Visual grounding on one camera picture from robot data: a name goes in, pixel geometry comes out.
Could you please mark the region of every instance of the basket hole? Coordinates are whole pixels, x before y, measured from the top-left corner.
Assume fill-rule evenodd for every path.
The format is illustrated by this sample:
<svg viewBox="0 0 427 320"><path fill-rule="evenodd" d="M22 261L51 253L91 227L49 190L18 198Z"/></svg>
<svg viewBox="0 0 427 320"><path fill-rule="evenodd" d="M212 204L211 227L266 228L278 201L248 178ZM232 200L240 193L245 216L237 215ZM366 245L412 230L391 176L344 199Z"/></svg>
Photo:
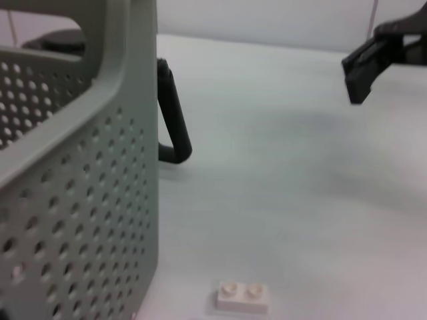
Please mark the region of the basket hole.
<svg viewBox="0 0 427 320"><path fill-rule="evenodd" d="M58 237L62 235L63 231L64 231L64 222L63 221L56 222L56 224L52 228L53 235Z"/></svg>
<svg viewBox="0 0 427 320"><path fill-rule="evenodd" d="M101 230L100 230L100 228L99 227L96 227L95 228L95 230L93 231L93 238L94 238L94 240L98 240L98 237L99 237L99 232L100 232Z"/></svg>
<svg viewBox="0 0 427 320"><path fill-rule="evenodd" d="M113 237L114 237L114 230L111 229L110 231L108 231L108 236L107 236L108 241L111 241Z"/></svg>
<svg viewBox="0 0 427 320"><path fill-rule="evenodd" d="M87 189L87 191L86 191L86 198L88 200L91 200L93 198L93 192L94 192L93 187L89 187Z"/></svg>
<svg viewBox="0 0 427 320"><path fill-rule="evenodd" d="M115 172L115 170L117 169L117 161L116 160L113 160L112 162L111 162L111 171L112 172Z"/></svg>
<svg viewBox="0 0 427 320"><path fill-rule="evenodd" d="M44 250L46 248L46 244L42 241L38 242L34 247L34 254L35 255L42 255L44 253Z"/></svg>
<svg viewBox="0 0 427 320"><path fill-rule="evenodd" d="M77 284L76 283L71 284L68 289L68 296L70 297L74 296L76 290L77 290Z"/></svg>
<svg viewBox="0 0 427 320"><path fill-rule="evenodd" d="M67 165L71 161L71 156L66 155L61 159L61 165Z"/></svg>
<svg viewBox="0 0 427 320"><path fill-rule="evenodd" d="M102 274L105 271L105 263L101 263L99 266L99 272Z"/></svg>
<svg viewBox="0 0 427 320"><path fill-rule="evenodd" d="M85 257L87 253L87 245L82 245L79 250L80 257Z"/></svg>
<svg viewBox="0 0 427 320"><path fill-rule="evenodd" d="M87 284L87 292L89 294L92 293L94 287L95 287L95 281L94 280L89 281L89 283Z"/></svg>
<svg viewBox="0 0 427 320"><path fill-rule="evenodd" d="M96 154L96 162L98 165L102 162L102 152Z"/></svg>
<svg viewBox="0 0 427 320"><path fill-rule="evenodd" d="M74 203L71 206L71 216L73 218L76 218L78 216L78 214L79 214L79 208L80 208L80 205L78 203Z"/></svg>
<svg viewBox="0 0 427 320"><path fill-rule="evenodd" d="M77 146L77 149L78 149L80 152L85 151L85 150L86 150L86 141L84 141L84 140L80 141L80 142L79 142L79 145Z"/></svg>
<svg viewBox="0 0 427 320"><path fill-rule="evenodd" d="M47 300L53 301L56 298L56 292L57 292L57 286L51 285L49 289L47 290Z"/></svg>
<svg viewBox="0 0 427 320"><path fill-rule="evenodd" d="M95 308L96 308L96 304L97 304L97 302L98 302L98 298L97 298L97 297L94 297L94 298L91 300L91 308L92 308L92 309L95 309Z"/></svg>
<svg viewBox="0 0 427 320"><path fill-rule="evenodd" d="M74 303L74 307L73 307L73 313L75 315L78 315L80 312L80 307L81 307L81 302L80 301L76 301L76 303Z"/></svg>
<svg viewBox="0 0 427 320"><path fill-rule="evenodd" d="M20 67L20 66L18 66L17 64L14 64L14 65L13 65L13 70L14 70L16 73L21 73L21 67Z"/></svg>
<svg viewBox="0 0 427 320"><path fill-rule="evenodd" d="M24 82L22 80L20 80L20 79L16 79L15 83L16 83L16 86L18 88L23 88L24 87Z"/></svg>
<svg viewBox="0 0 427 320"><path fill-rule="evenodd" d="M65 258L68 254L69 246L68 243L63 243L61 247L59 248L59 257Z"/></svg>
<svg viewBox="0 0 427 320"><path fill-rule="evenodd" d="M90 263L86 263L86 265L83 269L83 273L86 277L90 274L91 268L92 268L92 265Z"/></svg>
<svg viewBox="0 0 427 320"><path fill-rule="evenodd" d="M85 172L86 176L89 176L89 173L91 172L91 166L90 165L85 165L83 167L83 171Z"/></svg>
<svg viewBox="0 0 427 320"><path fill-rule="evenodd" d="M99 176L99 184L104 185L104 182L105 182L105 174L101 173L101 175Z"/></svg>
<svg viewBox="0 0 427 320"><path fill-rule="evenodd" d="M19 94L19 100L26 102L27 96L24 93Z"/></svg>
<svg viewBox="0 0 427 320"><path fill-rule="evenodd" d="M48 170L48 171L44 172L44 174L42 174L42 176L41 176L41 182L42 183L46 183L46 182L52 180L52 177L53 177L52 171Z"/></svg>
<svg viewBox="0 0 427 320"><path fill-rule="evenodd" d="M109 129L111 127L111 118L108 117L105 119L105 127Z"/></svg>
<svg viewBox="0 0 427 320"><path fill-rule="evenodd" d="M103 247L102 247L102 245L100 245L100 246L96 249L96 255L97 255L97 258L98 258L98 259L102 256L102 251L103 251Z"/></svg>
<svg viewBox="0 0 427 320"><path fill-rule="evenodd" d="M93 130L93 132L92 132L92 139L94 141L98 141L98 139L99 139L99 129L98 128L95 128Z"/></svg>
<svg viewBox="0 0 427 320"><path fill-rule="evenodd" d="M31 120L29 120L29 119L26 119L25 121L24 121L24 124L25 124L25 126L26 127L28 127L28 128L31 128L32 126L33 126L33 123L31 122Z"/></svg>
<svg viewBox="0 0 427 320"><path fill-rule="evenodd" d="M108 278L106 278L102 283L102 289L106 290L108 285L109 285L109 280L108 280Z"/></svg>
<svg viewBox="0 0 427 320"><path fill-rule="evenodd" d="M113 149L114 149L114 140L113 139L111 139L109 141L108 148L109 148L110 151L113 151Z"/></svg>
<svg viewBox="0 0 427 320"><path fill-rule="evenodd" d="M83 235L83 225L78 225L77 228L75 229L75 236L77 238L81 238L82 235Z"/></svg>
<svg viewBox="0 0 427 320"><path fill-rule="evenodd" d="M52 270L52 266L50 265L50 263L46 263L42 268L41 268L41 276L42 278L47 278L50 276L50 272Z"/></svg>
<svg viewBox="0 0 427 320"><path fill-rule="evenodd" d="M73 271L73 264L72 263L68 263L65 266L65 269L64 269L64 276L65 277L69 277L71 275L72 271Z"/></svg>
<svg viewBox="0 0 427 320"><path fill-rule="evenodd" d="M102 196L102 204L103 205L107 205L108 204L108 193L105 193L103 196Z"/></svg>
<svg viewBox="0 0 427 320"><path fill-rule="evenodd" d="M59 198L58 197L53 197L49 200L49 208L51 211L54 211L59 204Z"/></svg>
<svg viewBox="0 0 427 320"><path fill-rule="evenodd" d="M94 221L96 219L97 212L98 212L98 210L96 207L93 207L91 209L90 218L92 221Z"/></svg>
<svg viewBox="0 0 427 320"><path fill-rule="evenodd" d="M108 211L106 214L105 214L105 222L106 223L109 223L111 221L111 211Z"/></svg>
<svg viewBox="0 0 427 320"><path fill-rule="evenodd" d="M17 245L17 240L15 238L10 238L6 240L6 242L3 244L3 253L12 253L13 250L15 250Z"/></svg>
<svg viewBox="0 0 427 320"><path fill-rule="evenodd" d="M67 192L71 193L74 190L74 187L75 187L75 181L74 180L70 180L65 185L65 190L67 190Z"/></svg>
<svg viewBox="0 0 427 320"><path fill-rule="evenodd" d="M61 316L61 305L57 304L54 308L53 308L53 312L52 312L52 316L55 319L58 319Z"/></svg>

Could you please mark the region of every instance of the perforated basket wall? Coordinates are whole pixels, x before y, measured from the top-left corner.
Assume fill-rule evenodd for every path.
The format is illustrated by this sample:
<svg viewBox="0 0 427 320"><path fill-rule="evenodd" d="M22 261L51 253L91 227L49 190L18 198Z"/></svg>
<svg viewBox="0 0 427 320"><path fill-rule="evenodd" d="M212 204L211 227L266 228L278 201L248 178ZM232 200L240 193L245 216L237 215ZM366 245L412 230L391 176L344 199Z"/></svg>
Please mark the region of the perforated basket wall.
<svg viewBox="0 0 427 320"><path fill-rule="evenodd" d="M106 51L131 33L122 56L94 49L75 62L0 51L0 317L128 320L157 265L155 1L94 3L116 24ZM22 8L14 0L5 9ZM84 29L79 15L70 17ZM133 35L127 20L144 33ZM127 50L134 59L124 61ZM114 59L98 76L103 56ZM88 89L94 77L97 86ZM102 93L111 99L100 101ZM34 146L36 136L44 140ZM25 161L1 162L14 154Z"/></svg>

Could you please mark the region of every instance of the black handle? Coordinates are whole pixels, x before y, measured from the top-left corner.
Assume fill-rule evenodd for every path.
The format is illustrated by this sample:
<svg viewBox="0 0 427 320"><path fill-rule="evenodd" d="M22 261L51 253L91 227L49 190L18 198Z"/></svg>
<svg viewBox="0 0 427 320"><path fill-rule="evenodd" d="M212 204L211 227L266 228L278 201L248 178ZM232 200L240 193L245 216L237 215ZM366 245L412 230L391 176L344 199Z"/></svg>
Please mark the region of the black handle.
<svg viewBox="0 0 427 320"><path fill-rule="evenodd" d="M175 80L164 59L157 60L157 99L173 145L167 147L159 143L159 160L182 163L189 158L193 148L185 126Z"/></svg>

